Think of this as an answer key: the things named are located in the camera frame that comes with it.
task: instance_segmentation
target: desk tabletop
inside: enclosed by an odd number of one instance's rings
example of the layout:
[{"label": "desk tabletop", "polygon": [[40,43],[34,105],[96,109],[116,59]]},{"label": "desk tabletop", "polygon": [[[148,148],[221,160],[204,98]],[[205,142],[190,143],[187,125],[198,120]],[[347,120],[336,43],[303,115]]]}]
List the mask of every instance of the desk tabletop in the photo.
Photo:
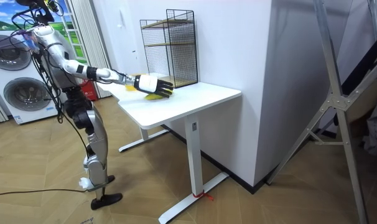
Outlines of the desk tabletop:
[{"label": "desk tabletop", "polygon": [[145,100],[146,93],[127,91],[122,85],[98,83],[98,86],[116,97],[119,107],[142,129],[160,126],[241,95],[239,90],[199,82],[174,89],[169,99]]}]

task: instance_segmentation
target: robot leg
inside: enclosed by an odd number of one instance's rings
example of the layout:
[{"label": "robot leg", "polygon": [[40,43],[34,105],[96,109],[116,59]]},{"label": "robot leg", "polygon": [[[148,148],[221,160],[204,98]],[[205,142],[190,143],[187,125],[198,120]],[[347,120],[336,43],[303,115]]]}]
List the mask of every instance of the robot leg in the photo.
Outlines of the robot leg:
[{"label": "robot leg", "polygon": [[89,145],[86,147],[88,159],[86,166],[89,171],[89,191],[96,192],[96,198],[91,202],[91,209],[114,204],[122,199],[122,194],[106,195],[106,185],[113,181],[113,175],[107,176],[107,133],[97,110],[87,110],[73,116],[74,123],[78,128],[85,128],[88,134]]}]

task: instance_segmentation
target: desk leg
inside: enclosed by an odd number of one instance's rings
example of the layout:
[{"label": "desk leg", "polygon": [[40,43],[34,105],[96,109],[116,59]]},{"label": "desk leg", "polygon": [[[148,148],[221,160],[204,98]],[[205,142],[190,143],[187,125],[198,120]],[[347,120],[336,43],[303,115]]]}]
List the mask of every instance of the desk leg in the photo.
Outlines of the desk leg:
[{"label": "desk leg", "polygon": [[171,219],[183,212],[187,207],[200,198],[194,197],[194,195],[201,195],[202,192],[207,193],[228,177],[228,174],[222,172],[205,185],[202,184],[200,133],[197,114],[195,113],[186,116],[184,119],[184,125],[186,130],[188,165],[190,166],[191,189],[193,193],[162,214],[158,219],[161,224],[166,224],[171,221]]},{"label": "desk leg", "polygon": [[135,142],[132,142],[130,144],[127,144],[125,146],[122,146],[121,148],[118,149],[118,151],[119,152],[123,152],[123,151],[125,151],[127,149],[130,149],[130,148],[132,148],[134,146],[142,144],[142,143],[144,143],[144,142],[146,142],[146,141],[148,141],[150,139],[153,139],[155,137],[158,137],[158,136],[160,136],[162,134],[165,134],[165,133],[168,133],[168,132],[169,132],[168,130],[164,129],[162,131],[159,131],[159,132],[157,132],[157,133],[152,134],[152,135],[149,136],[149,133],[147,132],[147,130],[140,128],[141,139],[137,140]]}]

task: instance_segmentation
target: washing machine door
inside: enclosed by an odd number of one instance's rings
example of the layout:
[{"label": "washing machine door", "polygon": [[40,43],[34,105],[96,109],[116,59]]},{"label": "washing machine door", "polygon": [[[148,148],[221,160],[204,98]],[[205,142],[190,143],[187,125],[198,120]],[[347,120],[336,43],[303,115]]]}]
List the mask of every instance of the washing machine door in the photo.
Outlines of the washing machine door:
[{"label": "washing machine door", "polygon": [[35,78],[17,78],[4,88],[4,98],[22,111],[37,111],[50,103],[50,95],[43,82]]},{"label": "washing machine door", "polygon": [[14,37],[0,35],[0,68],[18,71],[31,63],[29,48]]}]

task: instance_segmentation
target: metal stand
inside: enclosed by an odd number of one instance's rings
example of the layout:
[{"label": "metal stand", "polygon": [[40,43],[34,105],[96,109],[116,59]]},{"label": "metal stand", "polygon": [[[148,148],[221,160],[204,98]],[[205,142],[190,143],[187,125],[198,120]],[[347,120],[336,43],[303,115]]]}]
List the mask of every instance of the metal stand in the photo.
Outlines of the metal stand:
[{"label": "metal stand", "polygon": [[[357,100],[360,94],[377,78],[377,65],[374,67],[374,69],[372,69],[370,73],[366,75],[363,81],[357,86],[357,88],[352,93],[350,93],[349,96],[342,95],[342,86],[338,74],[337,60],[335,57],[335,51],[333,49],[330,31],[328,28],[327,11],[325,10],[323,0],[314,0],[314,5],[322,38],[324,57],[327,63],[328,77],[330,80],[330,90],[332,92],[328,93],[327,99],[324,101],[318,112],[315,114],[310,123],[299,136],[295,144],[289,150],[288,154],[278,165],[277,169],[271,174],[270,178],[268,178],[266,183],[269,185],[272,183],[277,174],[286,165],[288,160],[295,154],[296,150],[298,150],[302,142],[309,137],[309,135],[313,136],[314,138],[316,138],[316,140],[318,140],[317,144],[343,145],[343,147],[345,148],[345,154],[348,162],[351,184],[353,186],[353,191],[355,194],[356,206],[360,218],[360,223],[368,224],[368,216],[365,208],[363,192],[361,190],[360,179],[356,168],[356,160],[353,153],[353,149],[351,147],[351,134],[348,126],[346,111]],[[377,22],[377,18],[375,17],[376,10],[374,9],[373,12],[375,13],[373,14],[373,22]],[[324,142],[316,134],[312,132],[315,125],[318,123],[318,121],[330,107],[334,107],[337,110],[339,126],[342,133],[342,142]]]},{"label": "metal stand", "polygon": [[178,214],[182,213],[196,200],[203,197],[220,182],[228,177],[228,174],[221,172],[206,184],[202,182],[200,131],[198,127],[198,115],[196,113],[187,115],[184,119],[184,126],[187,140],[188,165],[190,167],[190,180],[192,194],[185,197],[168,211],[164,212],[158,219],[160,224],[170,222]]},{"label": "metal stand", "polygon": [[373,20],[375,40],[377,40],[377,10],[375,0],[368,0],[368,8],[370,9],[371,18]]},{"label": "metal stand", "polygon": [[163,134],[168,133],[168,132],[169,132],[168,130],[162,130],[162,131],[159,131],[159,132],[154,133],[154,134],[152,134],[152,135],[149,136],[149,133],[147,132],[147,130],[140,128],[141,139],[137,140],[135,142],[129,143],[129,144],[125,145],[125,146],[122,146],[121,148],[118,149],[118,151],[119,152],[123,152],[125,150],[128,150],[128,149],[130,149],[130,148],[132,148],[134,146],[142,144],[142,143],[144,143],[144,142],[146,142],[146,141],[148,141],[150,139],[153,139],[155,137],[158,137],[158,136],[163,135]]}]

